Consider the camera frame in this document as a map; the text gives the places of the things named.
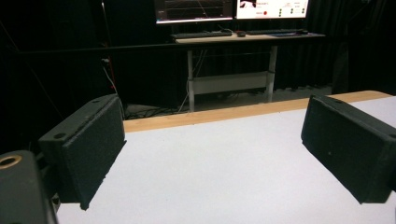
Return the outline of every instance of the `white table surface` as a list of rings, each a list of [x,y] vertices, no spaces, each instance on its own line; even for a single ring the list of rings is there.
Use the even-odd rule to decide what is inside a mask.
[[[353,103],[396,127],[396,97]],[[68,223],[395,223],[396,195],[359,204],[302,145],[305,110],[127,133],[83,211]]]

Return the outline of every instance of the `wooden desk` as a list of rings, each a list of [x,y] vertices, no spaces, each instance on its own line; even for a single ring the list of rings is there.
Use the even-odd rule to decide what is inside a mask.
[[[325,37],[325,35],[319,34],[308,34],[308,35],[285,35],[285,36],[272,36],[272,35],[246,35],[245,37],[237,37],[236,35],[231,36],[220,36],[220,37],[205,37],[205,38],[189,38],[189,39],[178,39],[176,42],[179,44],[207,44],[216,42],[241,42],[241,41],[277,41],[280,39],[294,40],[294,39],[317,39]]]
[[[352,103],[390,97],[390,95],[379,91],[359,91],[332,95],[332,97],[347,103]],[[299,99],[270,104],[246,105],[218,110],[193,112],[188,114],[170,115],[149,119],[132,119],[124,121],[124,129],[126,133],[131,133],[152,129],[170,128],[224,119],[238,119],[248,116],[304,109],[307,107],[307,105],[308,99]]]

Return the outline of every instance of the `monitor screen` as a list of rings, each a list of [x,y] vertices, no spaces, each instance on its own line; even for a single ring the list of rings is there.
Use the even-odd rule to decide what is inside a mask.
[[[305,18],[308,0],[237,0],[235,18],[286,19]]]
[[[233,19],[233,0],[155,0],[157,24]]]

